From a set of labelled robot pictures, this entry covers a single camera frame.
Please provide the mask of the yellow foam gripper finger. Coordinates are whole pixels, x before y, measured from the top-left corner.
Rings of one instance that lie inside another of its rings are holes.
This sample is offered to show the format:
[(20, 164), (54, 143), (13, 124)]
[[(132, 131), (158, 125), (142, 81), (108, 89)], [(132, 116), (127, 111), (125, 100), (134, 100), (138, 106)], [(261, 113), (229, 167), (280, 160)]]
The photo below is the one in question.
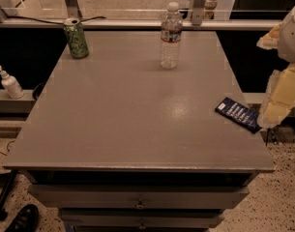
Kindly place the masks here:
[(273, 70), (259, 109), (257, 124), (263, 129), (279, 125), (295, 107), (295, 64), (284, 71)]
[(280, 27), (280, 23), (273, 27), (267, 34), (258, 40), (256, 45), (266, 50), (277, 49), (279, 47)]

